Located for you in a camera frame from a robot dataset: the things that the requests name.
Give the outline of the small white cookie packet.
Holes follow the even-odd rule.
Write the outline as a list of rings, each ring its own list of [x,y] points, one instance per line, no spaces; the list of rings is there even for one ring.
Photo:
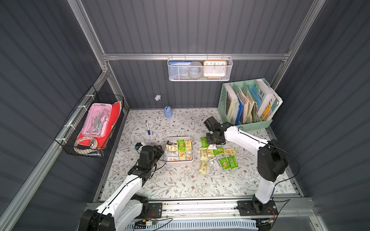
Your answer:
[[[210,144],[210,145],[208,146],[208,149],[216,150],[216,149],[217,149],[217,147],[216,147],[216,145],[215,145],[215,144]]]

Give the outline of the green cookie packet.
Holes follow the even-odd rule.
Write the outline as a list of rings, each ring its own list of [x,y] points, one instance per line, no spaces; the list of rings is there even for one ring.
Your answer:
[[[219,159],[219,162],[223,170],[227,170],[231,168],[231,165],[227,157]]]
[[[234,169],[234,168],[238,168],[238,164],[236,162],[236,159],[235,159],[235,156],[229,156],[228,158],[228,161],[229,161],[229,164],[230,164],[230,168],[231,169]]]
[[[186,150],[184,140],[177,140],[177,144],[178,144],[178,151]]]

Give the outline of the pale yellow packet stack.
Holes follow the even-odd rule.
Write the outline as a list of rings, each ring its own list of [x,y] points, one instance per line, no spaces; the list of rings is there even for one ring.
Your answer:
[[[193,150],[192,140],[185,140],[185,148],[187,152]]]

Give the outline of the silver cookie packet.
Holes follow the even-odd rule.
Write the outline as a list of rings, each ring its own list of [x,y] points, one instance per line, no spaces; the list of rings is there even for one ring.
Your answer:
[[[219,160],[217,158],[215,158],[215,157],[214,158],[211,158],[209,160],[209,162],[210,162],[210,164],[212,165],[212,167],[214,169],[221,169],[222,168]]]

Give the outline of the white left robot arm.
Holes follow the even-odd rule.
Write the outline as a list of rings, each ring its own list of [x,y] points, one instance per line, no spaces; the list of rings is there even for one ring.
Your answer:
[[[139,159],[122,185],[96,209],[83,213],[79,231],[122,231],[135,218],[154,218],[149,199],[137,192],[157,169],[164,150],[160,145],[144,145],[139,151]]]

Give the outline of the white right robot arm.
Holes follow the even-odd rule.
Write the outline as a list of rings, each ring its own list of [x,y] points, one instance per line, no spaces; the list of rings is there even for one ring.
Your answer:
[[[229,141],[255,155],[260,181],[251,208],[255,214],[267,212],[274,206],[273,193],[288,166],[287,153],[277,146],[277,140],[257,138],[229,122],[221,124],[213,116],[203,124],[209,131],[206,134],[208,144],[223,145]]]

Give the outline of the white storage box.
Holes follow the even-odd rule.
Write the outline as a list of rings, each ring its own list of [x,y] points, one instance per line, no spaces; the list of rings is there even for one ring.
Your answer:
[[[170,166],[187,166],[194,161],[193,139],[190,136],[168,137],[163,158]]]

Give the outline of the white cookie packet front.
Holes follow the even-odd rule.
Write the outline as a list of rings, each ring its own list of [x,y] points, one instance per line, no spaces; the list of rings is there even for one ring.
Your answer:
[[[168,162],[177,162],[177,161],[179,161],[179,158],[178,157],[167,157],[167,161]]]

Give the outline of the blue white marker pen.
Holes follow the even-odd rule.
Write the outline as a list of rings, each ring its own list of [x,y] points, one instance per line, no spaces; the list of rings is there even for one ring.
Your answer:
[[[145,121],[145,125],[146,125],[146,128],[147,128],[147,133],[148,135],[150,136],[151,135],[151,130],[149,128],[149,123],[148,123],[148,120]]]

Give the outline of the blue folder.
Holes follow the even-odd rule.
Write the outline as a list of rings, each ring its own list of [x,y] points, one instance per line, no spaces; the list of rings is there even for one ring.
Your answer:
[[[240,98],[238,98],[238,102],[239,102],[239,107],[238,107],[235,125],[241,125],[243,122],[244,103]]]

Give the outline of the green cookie packet upright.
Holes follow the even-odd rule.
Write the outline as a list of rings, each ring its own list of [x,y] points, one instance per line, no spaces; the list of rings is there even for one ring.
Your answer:
[[[177,140],[177,144],[178,144],[178,151],[186,150],[184,140]]]

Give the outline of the pale green workspace book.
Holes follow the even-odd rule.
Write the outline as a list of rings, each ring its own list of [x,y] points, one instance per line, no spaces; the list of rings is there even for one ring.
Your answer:
[[[235,125],[236,116],[239,108],[239,100],[233,88],[229,84],[225,85],[225,90],[226,90],[226,108],[225,108],[226,119],[228,122]]]

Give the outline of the white illustrated book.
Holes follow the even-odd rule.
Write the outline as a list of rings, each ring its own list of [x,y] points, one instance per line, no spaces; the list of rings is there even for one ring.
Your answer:
[[[263,121],[271,120],[282,105],[283,100],[263,79],[256,80],[255,88],[261,100],[261,103],[258,105],[257,115],[260,117],[269,101],[271,101],[271,109]]]

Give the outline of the clear tape dispenser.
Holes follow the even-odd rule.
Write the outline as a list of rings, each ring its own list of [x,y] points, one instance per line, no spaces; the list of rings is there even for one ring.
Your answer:
[[[96,149],[98,141],[95,137],[80,137],[76,139],[74,147],[85,147],[89,149]]]

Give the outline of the red cloth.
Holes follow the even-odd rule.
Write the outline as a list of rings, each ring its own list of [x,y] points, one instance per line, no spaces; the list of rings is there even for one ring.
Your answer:
[[[111,136],[111,133],[114,131],[115,125],[116,125],[116,123],[117,123],[117,121],[118,121],[118,119],[121,115],[123,102],[122,101],[117,101],[117,102],[115,102],[111,105],[112,105],[112,111],[111,111],[108,126],[107,126],[107,132],[106,132],[106,135],[103,138],[96,138],[97,141],[98,141],[97,148],[96,149],[89,149],[89,148],[85,148],[85,147],[74,147],[76,151],[81,153],[83,150],[94,151],[94,150],[106,147],[107,142],[108,142],[108,140]],[[80,133],[79,133],[79,135],[77,136],[76,139],[78,139],[80,137],[84,137],[84,136],[82,136],[81,131],[80,131]]]

